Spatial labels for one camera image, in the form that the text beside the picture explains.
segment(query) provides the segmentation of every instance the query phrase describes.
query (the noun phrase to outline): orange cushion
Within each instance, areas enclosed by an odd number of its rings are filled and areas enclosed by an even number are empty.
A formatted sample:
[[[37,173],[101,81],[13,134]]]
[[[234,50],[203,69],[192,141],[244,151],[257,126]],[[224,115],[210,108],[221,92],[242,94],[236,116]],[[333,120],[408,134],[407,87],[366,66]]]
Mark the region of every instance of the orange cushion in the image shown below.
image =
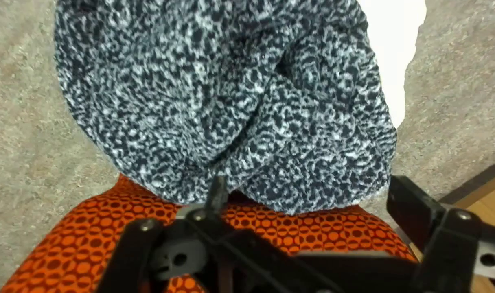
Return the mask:
[[[1,291],[94,291],[125,224],[138,217],[174,221],[166,203],[127,177],[73,208],[19,265]],[[250,227],[289,255],[299,250],[384,250],[415,260],[400,237],[360,206],[298,216],[257,203],[228,204],[224,219]],[[172,278],[167,291],[202,291],[190,276]]]

